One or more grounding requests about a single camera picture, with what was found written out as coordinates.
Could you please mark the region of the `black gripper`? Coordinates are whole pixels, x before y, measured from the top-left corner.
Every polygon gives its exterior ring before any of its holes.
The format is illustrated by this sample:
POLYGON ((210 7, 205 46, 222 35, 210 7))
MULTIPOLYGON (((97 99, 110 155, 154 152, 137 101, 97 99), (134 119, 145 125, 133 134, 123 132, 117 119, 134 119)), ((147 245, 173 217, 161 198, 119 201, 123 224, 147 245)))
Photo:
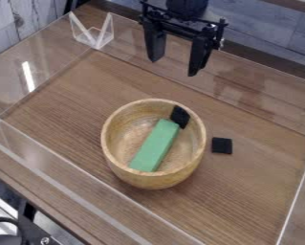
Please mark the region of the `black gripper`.
POLYGON ((141 0, 149 58, 157 62, 166 54, 167 33, 193 40, 189 76, 206 67, 215 50, 225 47, 227 19, 209 9, 210 0, 141 0), (211 32, 210 37, 199 35, 211 32))

